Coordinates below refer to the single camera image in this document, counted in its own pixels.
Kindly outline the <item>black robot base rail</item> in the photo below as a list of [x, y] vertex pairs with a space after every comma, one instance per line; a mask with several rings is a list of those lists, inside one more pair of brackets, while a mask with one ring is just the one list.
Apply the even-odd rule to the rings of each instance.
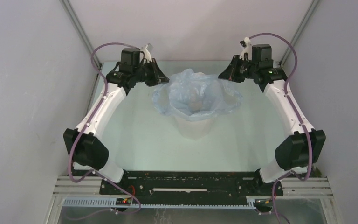
[[118, 186], [142, 204], [245, 205], [251, 197], [283, 196], [282, 185], [255, 172], [126, 170]]

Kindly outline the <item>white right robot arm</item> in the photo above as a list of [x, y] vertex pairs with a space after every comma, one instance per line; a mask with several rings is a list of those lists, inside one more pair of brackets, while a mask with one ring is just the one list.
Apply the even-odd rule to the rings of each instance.
[[282, 122], [286, 139], [276, 148], [274, 159], [258, 171], [253, 191], [264, 195], [271, 183], [288, 174], [310, 175], [318, 160], [326, 136], [316, 130], [299, 108], [282, 68], [275, 68], [269, 44], [251, 45], [241, 41], [241, 54], [234, 55], [219, 79], [241, 83], [251, 79], [270, 100]]

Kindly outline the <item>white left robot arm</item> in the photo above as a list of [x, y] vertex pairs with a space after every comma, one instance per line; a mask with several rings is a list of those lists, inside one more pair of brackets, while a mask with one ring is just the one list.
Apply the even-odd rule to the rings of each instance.
[[103, 89], [90, 111], [74, 129], [68, 128], [63, 134], [69, 168], [99, 173], [112, 181], [110, 187], [117, 194], [127, 192], [129, 182], [101, 139], [114, 111], [137, 83], [153, 87], [169, 82], [151, 56], [151, 49], [150, 44], [140, 49], [124, 48], [121, 60], [104, 76]]

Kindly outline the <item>light blue plastic trash bag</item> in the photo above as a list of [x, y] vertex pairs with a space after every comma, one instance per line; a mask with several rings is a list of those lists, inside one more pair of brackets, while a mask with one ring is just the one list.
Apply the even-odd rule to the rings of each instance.
[[165, 116], [186, 121], [211, 119], [232, 113], [243, 100], [234, 84], [219, 79], [217, 74], [185, 69], [169, 79], [155, 88], [151, 98], [156, 110]]

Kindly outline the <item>white octagonal trash bin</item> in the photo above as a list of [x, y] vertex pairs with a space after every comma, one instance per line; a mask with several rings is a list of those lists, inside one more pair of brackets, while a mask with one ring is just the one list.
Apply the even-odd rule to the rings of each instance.
[[190, 140], [199, 140], [209, 134], [216, 118], [188, 121], [178, 116], [174, 116], [180, 134]]

